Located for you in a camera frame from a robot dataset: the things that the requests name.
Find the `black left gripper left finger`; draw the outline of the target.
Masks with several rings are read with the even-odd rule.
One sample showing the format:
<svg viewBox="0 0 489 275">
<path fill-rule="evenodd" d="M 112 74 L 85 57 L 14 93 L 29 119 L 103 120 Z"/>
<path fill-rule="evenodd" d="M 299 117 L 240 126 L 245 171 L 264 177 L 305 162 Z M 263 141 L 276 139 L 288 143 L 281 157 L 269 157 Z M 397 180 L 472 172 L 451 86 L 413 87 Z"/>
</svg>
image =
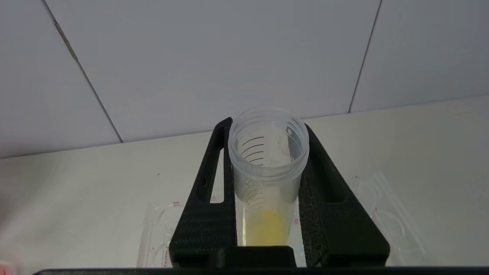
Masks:
<svg viewBox="0 0 489 275">
<path fill-rule="evenodd" d="M 209 266 L 215 251 L 237 246 L 234 174 L 227 148 L 231 117 L 219 122 L 209 139 L 196 179 L 169 245 L 174 268 Z M 212 203 L 220 155 L 223 201 Z"/>
</svg>

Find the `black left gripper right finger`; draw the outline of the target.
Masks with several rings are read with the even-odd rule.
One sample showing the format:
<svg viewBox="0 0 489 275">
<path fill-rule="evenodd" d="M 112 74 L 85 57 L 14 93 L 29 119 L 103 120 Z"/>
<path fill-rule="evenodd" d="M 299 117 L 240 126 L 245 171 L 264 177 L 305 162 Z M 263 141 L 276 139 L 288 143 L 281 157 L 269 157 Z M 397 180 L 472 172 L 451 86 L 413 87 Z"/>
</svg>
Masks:
<svg viewBox="0 0 489 275">
<path fill-rule="evenodd" d="M 390 245 L 349 188 L 311 127 L 298 193 L 308 268 L 383 267 Z"/>
</svg>

